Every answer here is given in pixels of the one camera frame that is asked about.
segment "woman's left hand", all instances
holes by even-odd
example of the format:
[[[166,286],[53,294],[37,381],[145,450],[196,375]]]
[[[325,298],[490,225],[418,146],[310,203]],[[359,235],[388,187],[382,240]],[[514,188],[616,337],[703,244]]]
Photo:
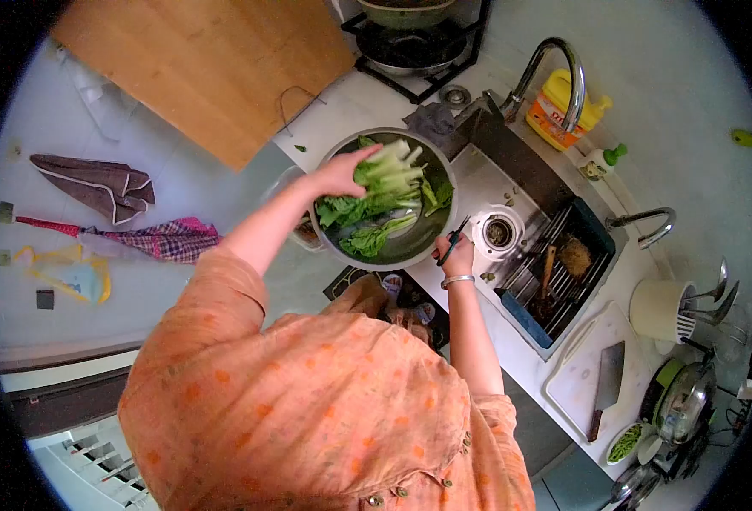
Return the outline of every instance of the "woman's left hand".
[[[382,144],[359,149],[353,153],[334,156],[330,161],[309,173],[304,179],[310,183],[314,194],[321,195],[350,195],[357,199],[365,196],[365,188],[353,181],[353,170],[363,159],[382,148]]]

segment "chrome faucet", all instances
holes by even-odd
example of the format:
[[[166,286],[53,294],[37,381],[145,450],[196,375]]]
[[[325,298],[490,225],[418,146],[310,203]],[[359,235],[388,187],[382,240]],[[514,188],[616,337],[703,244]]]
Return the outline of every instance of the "chrome faucet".
[[[580,121],[580,113],[583,110],[583,100],[586,97],[586,86],[583,77],[583,66],[580,64],[580,57],[577,56],[575,48],[560,37],[550,37],[544,39],[535,49],[529,64],[526,65],[524,74],[521,76],[521,81],[518,82],[515,90],[509,93],[507,99],[501,105],[500,110],[504,112],[504,117],[507,122],[513,122],[518,110],[521,109],[521,104],[524,101],[524,93],[532,82],[535,71],[538,70],[540,62],[544,59],[549,50],[558,48],[566,56],[566,60],[569,61],[569,73],[571,75],[572,93],[569,98],[569,108],[566,110],[566,115],[561,123],[561,128],[565,132],[571,132],[578,125]]]
[[[647,249],[648,245],[658,241],[663,236],[671,232],[675,228],[675,222],[677,221],[677,212],[671,208],[657,208],[656,210],[648,210],[639,212],[636,215],[625,215],[625,217],[607,218],[605,221],[606,229],[613,229],[615,227],[627,226],[630,223],[634,223],[638,220],[645,220],[646,218],[655,218],[662,215],[666,215],[666,223],[661,225],[651,234],[646,236],[640,236],[637,239],[637,246],[640,250]]]

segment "umbrella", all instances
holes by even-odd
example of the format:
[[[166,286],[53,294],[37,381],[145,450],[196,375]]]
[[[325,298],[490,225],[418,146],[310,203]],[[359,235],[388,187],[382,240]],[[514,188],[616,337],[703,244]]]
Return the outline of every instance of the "umbrella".
[[[15,221],[57,230],[78,239],[85,248],[107,258],[160,260],[195,264],[200,254],[220,243],[212,224],[195,217],[178,218],[146,229],[107,231],[57,221],[15,217]]]

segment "floor mat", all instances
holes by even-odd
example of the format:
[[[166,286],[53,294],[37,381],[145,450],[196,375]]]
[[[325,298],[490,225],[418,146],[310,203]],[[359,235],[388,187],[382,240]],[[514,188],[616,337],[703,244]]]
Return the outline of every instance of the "floor mat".
[[[330,285],[324,289],[324,295],[327,296],[329,300],[334,301],[347,289],[349,285],[353,284],[354,282],[361,279],[361,277],[369,273],[373,273],[378,276],[380,281],[391,273],[395,273],[401,276],[404,284],[402,285],[402,291],[399,292],[399,297],[396,301],[396,305],[398,307],[412,309],[413,307],[416,307],[417,305],[420,305],[425,301],[432,303],[433,307],[436,308],[436,314],[429,324],[429,327],[432,330],[432,347],[436,351],[436,353],[439,353],[439,350],[441,350],[444,346],[447,345],[447,343],[450,342],[450,316],[442,308],[442,306],[436,303],[436,301],[433,300],[429,294],[427,294],[422,286],[420,286],[409,275],[407,275],[407,272],[404,270],[367,271],[349,266],[345,268],[335,279],[333,279],[333,282],[331,282]]]

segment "scissors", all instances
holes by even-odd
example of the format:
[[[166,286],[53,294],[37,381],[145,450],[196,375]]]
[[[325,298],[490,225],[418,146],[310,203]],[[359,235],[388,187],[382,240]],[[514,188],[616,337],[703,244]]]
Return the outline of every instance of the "scissors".
[[[459,242],[459,237],[461,236],[461,231],[463,230],[464,226],[467,225],[467,222],[469,221],[470,216],[467,215],[467,217],[464,219],[464,221],[461,222],[461,225],[456,230],[451,230],[449,237],[450,237],[450,248],[447,249],[445,254],[443,256],[439,256],[438,262],[436,263],[436,266],[441,266],[444,264],[444,262],[447,260],[447,258],[450,257],[450,252],[453,251],[455,248],[455,245]]]

